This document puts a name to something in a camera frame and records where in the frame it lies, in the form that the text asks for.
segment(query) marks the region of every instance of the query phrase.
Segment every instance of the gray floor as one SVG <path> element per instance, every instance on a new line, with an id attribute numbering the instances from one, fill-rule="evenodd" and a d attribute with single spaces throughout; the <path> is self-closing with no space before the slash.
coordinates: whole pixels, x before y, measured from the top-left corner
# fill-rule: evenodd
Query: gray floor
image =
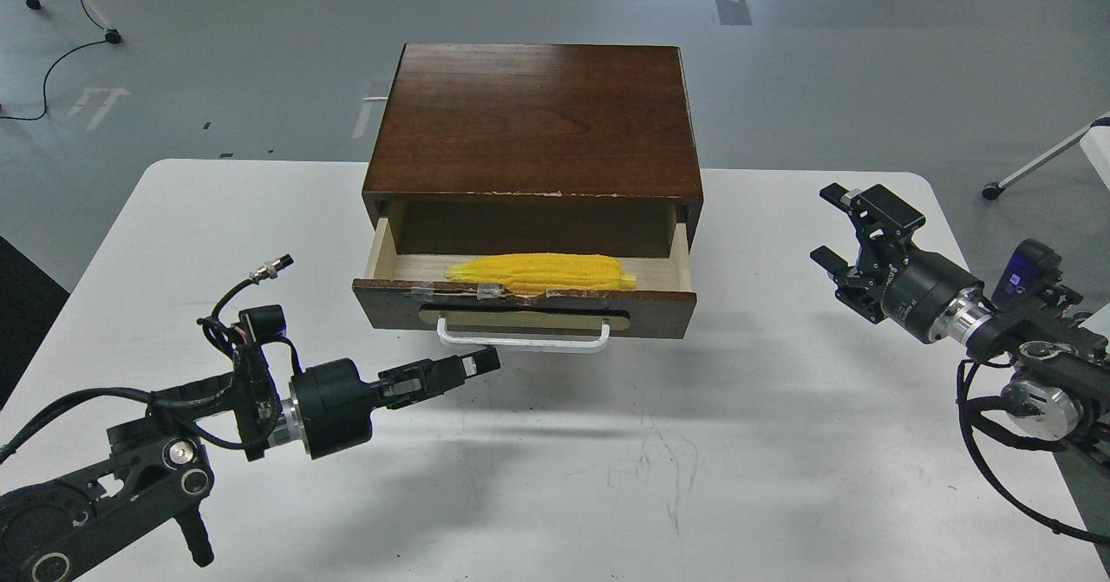
<path id="1" fill-rule="evenodd" d="M 99 38 L 77 0 L 42 1 L 0 0 L 9 116 Z M 381 106 L 360 134 L 362 97 L 405 41 L 583 41 L 680 46 L 705 168 L 916 172 L 988 283 L 1031 237 L 1090 308 L 1110 301 L 1110 193 L 1081 151 L 979 198 L 1110 110 L 1110 0 L 746 0 L 751 26 L 720 26 L 715 0 L 97 1 L 125 43 L 63 61 L 43 121 L 0 121 L 0 234 L 67 289 L 155 160 L 365 160 Z M 91 131 L 104 94 L 70 116 L 87 88 L 128 92 Z M 1110 531 L 1110 491 L 1067 474 Z"/>

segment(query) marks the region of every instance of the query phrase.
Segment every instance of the brown wooden top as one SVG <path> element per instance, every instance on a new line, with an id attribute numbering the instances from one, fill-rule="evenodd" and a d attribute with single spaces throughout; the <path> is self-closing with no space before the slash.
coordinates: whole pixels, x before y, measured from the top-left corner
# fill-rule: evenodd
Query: brown wooden top
<path id="1" fill-rule="evenodd" d="M 407 44 L 364 191 L 367 201 L 638 195 L 699 207 L 678 49 Z"/>

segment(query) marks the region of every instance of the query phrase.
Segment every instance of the wooden drawer box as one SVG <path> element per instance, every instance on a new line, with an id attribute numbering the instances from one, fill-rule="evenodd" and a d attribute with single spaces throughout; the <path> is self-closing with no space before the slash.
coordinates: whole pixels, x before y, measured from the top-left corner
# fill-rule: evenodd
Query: wooden drawer box
<path id="1" fill-rule="evenodd" d="M 380 329 L 682 338 L 702 179 L 678 49 L 408 44 L 363 185 L 375 225 L 353 289 Z M 511 252 L 597 253 L 635 291 L 448 282 Z"/>

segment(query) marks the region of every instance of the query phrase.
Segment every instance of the yellow corn cob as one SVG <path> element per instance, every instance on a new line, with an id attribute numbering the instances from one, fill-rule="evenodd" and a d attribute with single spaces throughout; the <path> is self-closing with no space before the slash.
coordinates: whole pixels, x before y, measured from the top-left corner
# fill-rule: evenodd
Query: yellow corn cob
<path id="1" fill-rule="evenodd" d="M 622 272 L 617 259 L 603 254 L 495 254 L 452 265 L 444 275 L 460 283 L 501 283 L 524 295 L 547 290 L 636 289 L 636 275 Z"/>

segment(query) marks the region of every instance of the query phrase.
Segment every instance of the robotic arm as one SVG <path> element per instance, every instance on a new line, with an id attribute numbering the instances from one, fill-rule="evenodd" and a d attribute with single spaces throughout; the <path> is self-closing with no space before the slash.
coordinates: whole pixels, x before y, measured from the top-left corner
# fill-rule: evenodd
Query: robotic arm
<path id="1" fill-rule="evenodd" d="M 241 311 L 231 327 L 220 322 L 220 311 L 234 294 L 275 278 L 292 263 L 285 255 L 261 267 L 225 294 L 209 318 L 198 320 L 211 344 L 231 359 L 231 372 L 154 392 L 107 388 L 71 393 L 40 411 L 0 448 L 2 463 L 52 420 L 94 398 L 147 405 L 141 419 L 108 429 L 108 460 L 0 496 L 0 580 L 67 582 L 171 519 L 181 528 L 193 562 L 205 566 L 214 556 L 200 503 L 215 482 L 205 442 L 242 450 L 254 461 L 265 450 L 299 439 L 319 459 L 370 441 L 373 409 L 401 409 L 442 395 L 501 365 L 495 349 L 487 348 L 401 365 L 366 383 L 350 359 L 302 371 L 295 348 L 285 339 L 279 305 Z M 270 343 L 291 350 L 293 377 L 285 399 L 262 352 Z M 196 424 L 226 411 L 235 415 L 238 442 Z M 118 493 L 109 495 L 101 486 L 99 480 L 107 475 L 123 483 Z"/>
<path id="2" fill-rule="evenodd" d="M 990 299 L 983 282 L 938 253 L 920 250 L 914 232 L 925 217 L 882 185 L 848 191 L 833 183 L 820 197 L 848 214 L 859 257 L 849 265 L 828 247 L 810 253 L 836 284 L 836 298 L 874 324 L 891 318 L 918 341 L 950 337 L 967 348 L 960 364 L 957 404 L 965 443 L 980 472 L 1010 503 L 1053 532 L 1110 544 L 1049 519 L 1018 502 L 987 466 L 972 429 L 1019 450 L 1071 450 L 1110 478 L 1110 441 L 1099 420 L 1110 412 L 1107 338 L 1081 328 L 1070 310 L 1082 297 L 1060 284 L 1060 257 L 1035 240 L 1015 251 Z M 1005 364 L 992 363 L 1007 355 Z M 969 399 L 981 367 L 1013 368 L 996 397 Z M 1019 436 L 983 415 L 1003 411 L 1029 436 Z"/>

